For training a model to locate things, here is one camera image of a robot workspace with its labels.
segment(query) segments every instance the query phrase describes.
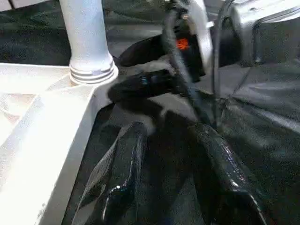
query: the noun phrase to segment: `white plastic base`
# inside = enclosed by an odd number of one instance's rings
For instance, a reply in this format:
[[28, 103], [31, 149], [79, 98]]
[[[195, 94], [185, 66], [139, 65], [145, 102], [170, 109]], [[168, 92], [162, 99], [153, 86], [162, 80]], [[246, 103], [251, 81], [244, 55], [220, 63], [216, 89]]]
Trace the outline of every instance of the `white plastic base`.
[[117, 70], [77, 85], [69, 67], [0, 63], [1, 225], [61, 224]]

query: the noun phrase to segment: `white cylindrical post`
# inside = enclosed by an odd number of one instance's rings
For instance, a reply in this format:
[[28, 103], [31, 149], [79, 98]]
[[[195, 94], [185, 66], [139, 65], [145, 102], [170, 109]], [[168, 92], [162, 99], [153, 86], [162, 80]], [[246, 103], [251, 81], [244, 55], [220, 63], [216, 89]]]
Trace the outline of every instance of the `white cylindrical post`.
[[102, 0], [60, 0], [71, 45], [71, 79], [76, 83], [108, 83], [118, 69], [108, 52]]

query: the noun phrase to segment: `orange tag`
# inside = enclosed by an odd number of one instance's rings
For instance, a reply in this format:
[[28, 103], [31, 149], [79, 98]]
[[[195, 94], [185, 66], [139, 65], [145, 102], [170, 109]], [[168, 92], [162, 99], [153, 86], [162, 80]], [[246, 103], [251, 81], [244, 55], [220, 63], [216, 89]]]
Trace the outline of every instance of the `orange tag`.
[[189, 48], [188, 40], [186, 38], [182, 38], [177, 40], [177, 47], [181, 50], [186, 50]]

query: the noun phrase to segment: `black tarp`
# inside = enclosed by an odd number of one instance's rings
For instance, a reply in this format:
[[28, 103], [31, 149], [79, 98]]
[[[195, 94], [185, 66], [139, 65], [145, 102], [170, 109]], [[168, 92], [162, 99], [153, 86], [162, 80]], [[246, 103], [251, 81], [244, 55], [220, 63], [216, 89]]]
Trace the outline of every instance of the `black tarp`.
[[[115, 15], [106, 21], [117, 27], [107, 30], [115, 57], [160, 32], [160, 25], [152, 22]], [[0, 61], [68, 64], [70, 49], [58, 2], [2, 12], [0, 24]], [[120, 76], [163, 67], [161, 60], [120, 67]], [[220, 73], [221, 135], [271, 197], [278, 224], [300, 224], [300, 61], [254, 68], [232, 65]], [[209, 90], [209, 78], [198, 85]], [[138, 105], [112, 105], [98, 113], [63, 224], [71, 223], [94, 166], [121, 127], [134, 121], [141, 121], [148, 132], [139, 210], [143, 224], [202, 224], [185, 143], [185, 130], [195, 117], [184, 99], [170, 94], [140, 100]]]

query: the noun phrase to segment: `black cable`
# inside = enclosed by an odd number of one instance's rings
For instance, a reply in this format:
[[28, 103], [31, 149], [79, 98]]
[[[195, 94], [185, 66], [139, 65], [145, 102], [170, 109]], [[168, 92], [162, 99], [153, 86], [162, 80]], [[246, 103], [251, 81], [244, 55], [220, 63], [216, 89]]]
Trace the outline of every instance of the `black cable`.
[[215, 119], [214, 126], [218, 128], [220, 126], [220, 115], [218, 103], [220, 101], [220, 74], [219, 74], [219, 51], [222, 34], [222, 25], [226, 17], [229, 7], [232, 5], [234, 0], [226, 0], [222, 5], [217, 20], [214, 26], [214, 39], [213, 39], [213, 64], [212, 64], [212, 90], [214, 94], [213, 114]]
[[15, 5], [14, 5], [14, 3], [13, 3], [13, 0], [8, 0], [8, 2], [9, 2], [9, 4], [10, 4], [10, 7], [11, 7], [12, 9], [15, 9]]
[[165, 51], [169, 54], [172, 65], [176, 69], [177, 81], [187, 96], [190, 104], [192, 105], [198, 119], [211, 126], [211, 121], [206, 112], [202, 109], [202, 99], [192, 86], [191, 76], [183, 62], [180, 50], [176, 45], [176, 35], [174, 27], [182, 9], [173, 7], [167, 13], [164, 21], [164, 28], [162, 33], [162, 43]]

